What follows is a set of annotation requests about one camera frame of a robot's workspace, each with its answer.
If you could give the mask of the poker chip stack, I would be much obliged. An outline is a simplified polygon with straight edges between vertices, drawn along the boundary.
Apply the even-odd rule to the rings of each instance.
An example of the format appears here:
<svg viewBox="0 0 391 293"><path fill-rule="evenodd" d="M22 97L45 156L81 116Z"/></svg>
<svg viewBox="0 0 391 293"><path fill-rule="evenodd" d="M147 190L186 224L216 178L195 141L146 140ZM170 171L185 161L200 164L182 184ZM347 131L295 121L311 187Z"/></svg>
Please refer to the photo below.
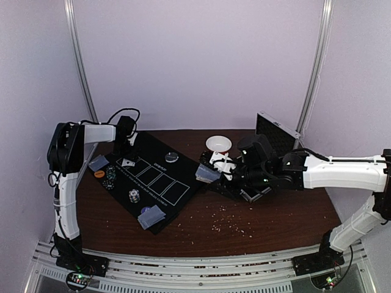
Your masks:
<svg viewBox="0 0 391 293"><path fill-rule="evenodd" d="M106 170L105 170L105 174L106 174L106 179L109 180L109 181L115 181L116 180L116 167L113 166L113 165L109 165L106 167Z"/></svg>
<svg viewBox="0 0 391 293"><path fill-rule="evenodd" d="M131 203L138 203L140 201L140 192L137 189L132 189L128 192L128 197Z"/></svg>

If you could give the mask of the dealt card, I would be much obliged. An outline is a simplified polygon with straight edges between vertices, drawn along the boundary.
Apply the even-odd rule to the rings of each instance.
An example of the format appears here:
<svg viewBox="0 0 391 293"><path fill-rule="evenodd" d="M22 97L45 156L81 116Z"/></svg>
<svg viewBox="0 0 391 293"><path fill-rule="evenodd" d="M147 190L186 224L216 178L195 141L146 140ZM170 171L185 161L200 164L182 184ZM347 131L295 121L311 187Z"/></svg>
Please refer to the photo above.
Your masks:
<svg viewBox="0 0 391 293"><path fill-rule="evenodd" d="M88 166L91 169L91 171L96 172L108 164L109 161L106 159L105 156L98 155L97 157L95 157L89 162Z"/></svg>
<svg viewBox="0 0 391 293"><path fill-rule="evenodd" d="M166 214L157 205L154 205L150 210L139 215L137 221L140 223L142 229L146 230L165 218Z"/></svg>

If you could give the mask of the orange big blind button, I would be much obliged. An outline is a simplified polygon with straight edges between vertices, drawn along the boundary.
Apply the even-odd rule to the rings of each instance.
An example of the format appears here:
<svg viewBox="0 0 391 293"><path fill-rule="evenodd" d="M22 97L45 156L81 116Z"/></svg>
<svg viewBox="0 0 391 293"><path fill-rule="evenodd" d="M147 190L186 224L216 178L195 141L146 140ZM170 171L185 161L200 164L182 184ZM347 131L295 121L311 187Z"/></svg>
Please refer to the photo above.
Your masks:
<svg viewBox="0 0 391 293"><path fill-rule="evenodd" d="M99 170L94 173L94 177L96 178L102 178L104 176L105 176L105 172L103 170Z"/></svg>

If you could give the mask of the grey playing card deck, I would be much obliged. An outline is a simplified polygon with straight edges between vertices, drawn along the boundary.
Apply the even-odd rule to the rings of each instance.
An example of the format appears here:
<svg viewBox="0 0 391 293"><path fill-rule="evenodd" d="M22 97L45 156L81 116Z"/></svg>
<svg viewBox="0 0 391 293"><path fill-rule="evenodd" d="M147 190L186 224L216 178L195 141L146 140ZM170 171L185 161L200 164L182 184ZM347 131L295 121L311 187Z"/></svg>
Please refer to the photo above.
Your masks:
<svg viewBox="0 0 391 293"><path fill-rule="evenodd" d="M203 164L199 164L199 167L195 173L196 180L207 184L218 180L220 177L221 174L218 171L214 171Z"/></svg>

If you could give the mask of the clear grey dealer button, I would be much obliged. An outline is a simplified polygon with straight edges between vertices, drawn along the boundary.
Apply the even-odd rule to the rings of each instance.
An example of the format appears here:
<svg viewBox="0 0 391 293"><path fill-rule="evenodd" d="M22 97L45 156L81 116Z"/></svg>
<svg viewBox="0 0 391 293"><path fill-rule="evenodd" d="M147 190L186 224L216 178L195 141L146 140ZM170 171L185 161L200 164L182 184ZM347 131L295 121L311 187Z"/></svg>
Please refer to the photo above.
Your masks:
<svg viewBox="0 0 391 293"><path fill-rule="evenodd" d="M176 161L178 161L178 158L179 158L179 155L176 153L176 152L168 152L166 155L165 155L165 161L167 163L174 163Z"/></svg>

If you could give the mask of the purple small blind button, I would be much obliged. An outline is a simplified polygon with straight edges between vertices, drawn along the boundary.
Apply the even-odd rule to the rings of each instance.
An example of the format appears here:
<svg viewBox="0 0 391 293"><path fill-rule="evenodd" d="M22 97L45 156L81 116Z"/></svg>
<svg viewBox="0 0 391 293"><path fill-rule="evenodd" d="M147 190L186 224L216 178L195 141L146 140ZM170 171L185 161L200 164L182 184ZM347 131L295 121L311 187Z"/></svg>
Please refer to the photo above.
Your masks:
<svg viewBox="0 0 391 293"><path fill-rule="evenodd" d="M151 207L149 207L149 206L143 207L143 208L141 209L141 214L147 212L147 211L150 210L150 209L151 209Z"/></svg>

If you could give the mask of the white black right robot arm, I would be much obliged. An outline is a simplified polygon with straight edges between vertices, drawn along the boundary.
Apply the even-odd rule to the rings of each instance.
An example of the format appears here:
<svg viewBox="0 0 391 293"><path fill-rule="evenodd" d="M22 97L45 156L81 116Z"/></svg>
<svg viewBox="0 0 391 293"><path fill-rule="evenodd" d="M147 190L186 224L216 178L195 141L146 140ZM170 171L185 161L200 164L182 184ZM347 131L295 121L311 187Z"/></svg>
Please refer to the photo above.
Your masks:
<svg viewBox="0 0 391 293"><path fill-rule="evenodd" d="M265 135L245 137L237 144L240 158L218 151L209 160L227 189L304 190L324 187L371 191L365 204L348 220L323 236L313 256L317 269L328 268L353 242L390 221L390 150L372 157L323 156L307 148L278 156Z"/></svg>

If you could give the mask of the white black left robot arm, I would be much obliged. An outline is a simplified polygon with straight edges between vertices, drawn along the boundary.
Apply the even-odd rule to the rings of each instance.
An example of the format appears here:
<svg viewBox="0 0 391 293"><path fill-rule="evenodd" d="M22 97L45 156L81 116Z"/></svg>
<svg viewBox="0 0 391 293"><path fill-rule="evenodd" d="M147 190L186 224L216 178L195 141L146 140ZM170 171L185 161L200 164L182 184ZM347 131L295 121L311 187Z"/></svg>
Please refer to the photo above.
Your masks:
<svg viewBox="0 0 391 293"><path fill-rule="evenodd" d="M75 271L82 271L88 265L87 256L82 253L76 215L77 181L84 165L84 147L112 142L115 155L132 159L137 122L137 118L122 115L115 125L110 120L82 120L59 123L55 128L47 152L48 183L54 189L54 243L60 257Z"/></svg>

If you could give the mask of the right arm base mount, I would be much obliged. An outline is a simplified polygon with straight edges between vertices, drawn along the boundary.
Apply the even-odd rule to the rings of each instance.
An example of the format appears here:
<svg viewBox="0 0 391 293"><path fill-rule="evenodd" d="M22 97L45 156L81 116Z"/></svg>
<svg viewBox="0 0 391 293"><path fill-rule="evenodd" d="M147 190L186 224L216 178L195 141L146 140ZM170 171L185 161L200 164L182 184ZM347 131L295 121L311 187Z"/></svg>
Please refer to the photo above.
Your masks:
<svg viewBox="0 0 391 293"><path fill-rule="evenodd" d="M336 264L345 263L342 253L311 253L296 256L292 259L296 276L312 274L327 269L333 269Z"/></svg>

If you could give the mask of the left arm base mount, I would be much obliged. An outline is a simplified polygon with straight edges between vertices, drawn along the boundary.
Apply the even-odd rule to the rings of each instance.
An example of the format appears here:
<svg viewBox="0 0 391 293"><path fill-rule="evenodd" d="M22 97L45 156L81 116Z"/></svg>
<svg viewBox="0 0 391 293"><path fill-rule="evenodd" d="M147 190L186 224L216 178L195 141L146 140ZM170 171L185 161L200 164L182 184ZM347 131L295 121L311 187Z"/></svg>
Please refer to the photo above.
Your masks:
<svg viewBox="0 0 391 293"><path fill-rule="evenodd" d="M80 256L59 256L56 260L56 266L83 273L85 275L93 275L98 277L106 276L109 265L108 258L88 255L85 253L82 255L82 258Z"/></svg>

